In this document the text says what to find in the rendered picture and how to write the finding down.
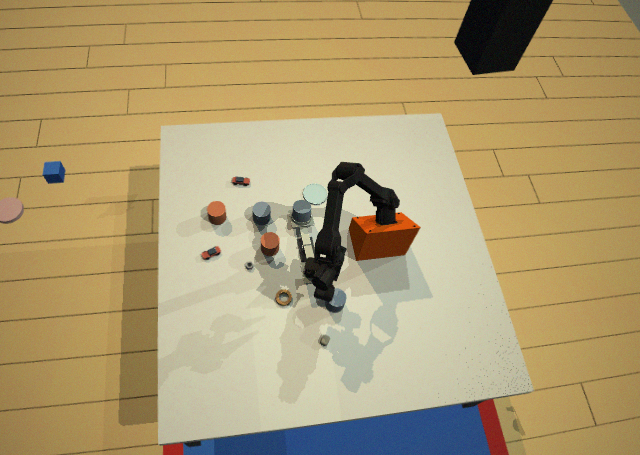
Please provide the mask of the brown ring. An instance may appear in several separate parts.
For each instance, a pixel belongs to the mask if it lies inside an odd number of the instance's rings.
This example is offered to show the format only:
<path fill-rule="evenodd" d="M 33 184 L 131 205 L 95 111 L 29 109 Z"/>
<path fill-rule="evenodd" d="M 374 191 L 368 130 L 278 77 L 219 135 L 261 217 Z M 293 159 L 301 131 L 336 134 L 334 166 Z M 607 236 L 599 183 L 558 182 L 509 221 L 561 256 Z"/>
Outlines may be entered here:
<path fill-rule="evenodd" d="M 280 296 L 281 294 L 286 294 L 286 295 L 288 296 L 288 298 L 289 298 L 289 299 L 288 299 L 286 302 L 282 302 L 282 301 L 280 301 L 280 300 L 279 300 L 279 296 Z M 290 304 L 290 302 L 291 302 L 292 295 L 291 295 L 291 293 L 290 293 L 288 290 L 280 290 L 280 291 L 278 291 L 278 292 L 277 292 L 275 299 L 276 299 L 276 302 L 277 302 L 277 304 L 278 304 L 278 305 L 280 305 L 280 306 L 287 306 L 287 305 L 289 305 L 289 304 Z"/>

